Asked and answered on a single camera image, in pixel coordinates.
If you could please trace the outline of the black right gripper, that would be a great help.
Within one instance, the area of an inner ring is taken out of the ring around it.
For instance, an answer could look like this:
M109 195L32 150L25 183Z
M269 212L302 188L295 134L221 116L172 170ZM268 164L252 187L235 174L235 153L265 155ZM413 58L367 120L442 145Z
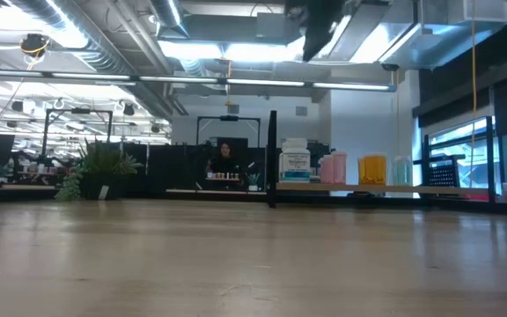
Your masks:
M286 17L307 19L303 61L310 62L333 38L345 0L286 0Z

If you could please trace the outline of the black office partition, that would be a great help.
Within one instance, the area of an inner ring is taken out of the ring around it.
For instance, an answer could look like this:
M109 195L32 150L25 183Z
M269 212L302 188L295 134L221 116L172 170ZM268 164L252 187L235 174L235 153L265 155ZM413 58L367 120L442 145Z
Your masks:
M206 173L205 168L222 143L231 146L232 156L240 163L241 173ZM259 173L259 190L264 189L266 150L250 148L245 138L219 137L199 145L126 144L125 149L143 164L138 174L129 178L126 196L151 197L182 191L248 191L247 175Z

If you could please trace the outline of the wooden shelf with black frame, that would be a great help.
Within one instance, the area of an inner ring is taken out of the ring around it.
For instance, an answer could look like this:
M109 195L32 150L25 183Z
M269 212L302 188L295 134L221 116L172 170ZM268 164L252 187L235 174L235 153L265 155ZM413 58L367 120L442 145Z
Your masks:
M494 137L488 136L489 146L489 184L486 188L448 188L432 186L379 186L379 185L348 185L348 184L321 184L321 183L290 183L278 180L278 155L277 146L277 112L269 113L268 121L268 145L266 163L266 194L267 198L275 198L277 195L323 195L331 196L332 192L356 192L358 195L349 197L365 197L361 193L392 193L392 194L420 194L419 199L447 199L466 200L476 202L496 203L496 182L494 177Z

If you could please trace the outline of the grey ceiling box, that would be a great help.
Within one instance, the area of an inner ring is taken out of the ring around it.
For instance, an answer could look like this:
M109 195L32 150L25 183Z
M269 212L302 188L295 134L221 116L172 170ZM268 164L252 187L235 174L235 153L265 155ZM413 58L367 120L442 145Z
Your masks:
M285 22L282 14L259 12L256 15L256 34L258 42L283 44L285 40Z

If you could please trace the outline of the green potted plant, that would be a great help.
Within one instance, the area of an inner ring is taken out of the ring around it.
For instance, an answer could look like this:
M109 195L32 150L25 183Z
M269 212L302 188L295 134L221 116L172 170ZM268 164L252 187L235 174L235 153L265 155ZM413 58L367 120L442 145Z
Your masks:
M81 159L64 177L56 201L119 199L126 193L129 178L143 167L119 145L99 140L85 141L85 149L80 150L80 155Z

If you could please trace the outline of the white plastic bottle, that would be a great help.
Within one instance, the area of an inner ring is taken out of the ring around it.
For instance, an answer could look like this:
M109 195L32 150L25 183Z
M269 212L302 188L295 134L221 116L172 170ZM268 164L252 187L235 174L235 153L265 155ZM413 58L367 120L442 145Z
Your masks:
M308 183L311 177L311 153L305 138L287 138L279 156L279 181Z

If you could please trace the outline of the pink pill bottle white cap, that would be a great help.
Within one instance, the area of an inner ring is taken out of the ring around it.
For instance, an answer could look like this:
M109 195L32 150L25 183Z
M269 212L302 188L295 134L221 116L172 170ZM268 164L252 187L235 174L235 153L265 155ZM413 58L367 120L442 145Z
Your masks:
M343 151L334 151L332 153L332 163L334 184L345 184L347 172L347 153Z

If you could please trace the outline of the silver ribbed ceiling duct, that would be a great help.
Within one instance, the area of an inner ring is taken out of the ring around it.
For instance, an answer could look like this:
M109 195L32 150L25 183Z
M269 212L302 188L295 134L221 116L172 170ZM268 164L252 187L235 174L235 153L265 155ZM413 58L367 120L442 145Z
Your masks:
M101 32L75 0L5 0L35 18L52 31L72 31L87 40L75 52L85 64L99 74L132 76L136 70L124 58L113 43ZM137 82L125 88L152 115L171 118L174 114L184 115L185 109L176 104L172 97L157 92L149 85Z

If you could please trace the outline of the ceiling light strip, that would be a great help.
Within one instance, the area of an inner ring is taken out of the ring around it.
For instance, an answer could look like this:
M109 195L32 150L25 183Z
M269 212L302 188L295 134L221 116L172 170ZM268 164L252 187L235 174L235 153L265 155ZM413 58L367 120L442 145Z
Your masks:
M135 85L136 83L168 83L191 85L251 85L285 88L328 89L344 91L395 92L396 85L375 85L363 83L327 83L309 81L288 81L275 79L249 79L236 77L176 77L114 75L99 73L52 72L33 70L0 70L0 79L25 79L34 82L81 81L104 85Z

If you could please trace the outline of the black background rig frame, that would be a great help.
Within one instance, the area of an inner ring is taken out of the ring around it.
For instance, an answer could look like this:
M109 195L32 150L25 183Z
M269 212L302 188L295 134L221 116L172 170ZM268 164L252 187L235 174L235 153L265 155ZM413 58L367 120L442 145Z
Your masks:
M202 120L219 120L221 122L238 122L238 121L253 121L257 123L257 128L253 129L257 133L257 147L261 148L261 118L253 117L239 117L236 115L221 115L221 116L197 116L196 118L196 129L195 129L195 143L200 144L200 132L208 124L201 125Z
M107 114L108 120L104 121L104 124L107 128L107 141L110 141L110 136L112 134L112 123L114 112L111 110L95 110L90 108L82 108L82 107L74 107L72 109L56 109L49 108L46 110L46 117L44 121L44 130L42 137L42 150L41 156L47 156L47 145L48 145L48 129L51 124L53 124L56 120L60 118L62 114L71 113L71 114Z

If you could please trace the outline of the small pink pill bottle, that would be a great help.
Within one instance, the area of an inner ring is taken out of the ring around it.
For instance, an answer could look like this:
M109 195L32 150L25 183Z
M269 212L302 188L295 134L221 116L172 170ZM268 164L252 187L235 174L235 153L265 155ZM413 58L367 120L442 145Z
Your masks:
M320 160L320 182L332 184L334 182L334 162L332 155L324 155Z

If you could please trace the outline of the black perforated rack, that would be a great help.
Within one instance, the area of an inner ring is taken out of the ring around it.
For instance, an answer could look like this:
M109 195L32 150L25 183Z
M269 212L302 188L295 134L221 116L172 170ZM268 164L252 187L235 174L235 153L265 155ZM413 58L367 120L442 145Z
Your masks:
M465 157L464 154L441 155L428 158L426 163L422 159L414 160L413 164L421 167L423 186L459 188L459 161Z

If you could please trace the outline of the person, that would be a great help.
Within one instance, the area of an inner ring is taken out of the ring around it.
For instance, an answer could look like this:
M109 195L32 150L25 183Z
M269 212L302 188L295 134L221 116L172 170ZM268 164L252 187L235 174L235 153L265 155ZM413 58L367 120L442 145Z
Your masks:
M206 173L241 173L240 163L232 156L231 146L222 143L217 155L210 159L205 168Z

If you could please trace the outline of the black table rail frame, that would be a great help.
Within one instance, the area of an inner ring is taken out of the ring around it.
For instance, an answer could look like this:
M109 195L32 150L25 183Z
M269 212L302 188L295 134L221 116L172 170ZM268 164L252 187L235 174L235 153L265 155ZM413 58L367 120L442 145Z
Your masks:
M57 189L0 189L0 203L38 202L53 199ZM265 203L270 208L279 205L299 204L303 206L333 206L346 208L363 208L367 210L416 210L416 211L462 211L482 215L507 216L507 203L488 203L466 200L447 199L413 199L413 198L365 198L338 197L323 195L282 195L267 198L265 195L231 194L230 192L208 193L164 193L151 197L137 197L152 201L198 201L198 202L232 202L232 203Z

